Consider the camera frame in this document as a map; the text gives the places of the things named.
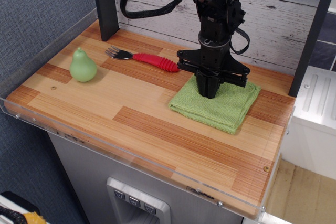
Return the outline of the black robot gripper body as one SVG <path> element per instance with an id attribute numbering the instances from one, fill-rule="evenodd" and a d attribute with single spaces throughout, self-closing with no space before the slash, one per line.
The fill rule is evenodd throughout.
<path id="1" fill-rule="evenodd" d="M 201 43 L 197 50 L 179 50 L 178 67 L 182 70 L 196 72 L 201 70 L 211 77 L 220 77 L 223 83 L 231 83 L 245 87 L 250 69 L 233 58 L 230 54 L 229 42 L 220 46 Z"/>

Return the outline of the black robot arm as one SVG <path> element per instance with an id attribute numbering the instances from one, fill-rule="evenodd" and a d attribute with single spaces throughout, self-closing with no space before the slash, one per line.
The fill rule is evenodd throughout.
<path id="1" fill-rule="evenodd" d="M 244 87 L 250 73 L 248 67 L 231 56 L 232 35 L 249 36 L 239 28 L 245 11 L 239 0 L 193 0 L 201 22 L 198 50 L 180 50 L 178 67 L 196 76 L 198 92 L 212 99 L 224 82 Z"/>

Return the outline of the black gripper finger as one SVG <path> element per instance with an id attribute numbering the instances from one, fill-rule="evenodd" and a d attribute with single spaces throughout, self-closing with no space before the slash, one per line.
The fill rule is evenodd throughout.
<path id="1" fill-rule="evenodd" d="M 208 90 L 209 75 L 207 73 L 198 70 L 196 72 L 196 82 L 198 87 L 198 92 L 203 97 L 210 97 L 210 92 Z"/>
<path id="2" fill-rule="evenodd" d="M 209 98 L 215 98 L 215 95 L 223 83 L 223 79 L 220 77 L 211 77 L 209 79 Z"/>

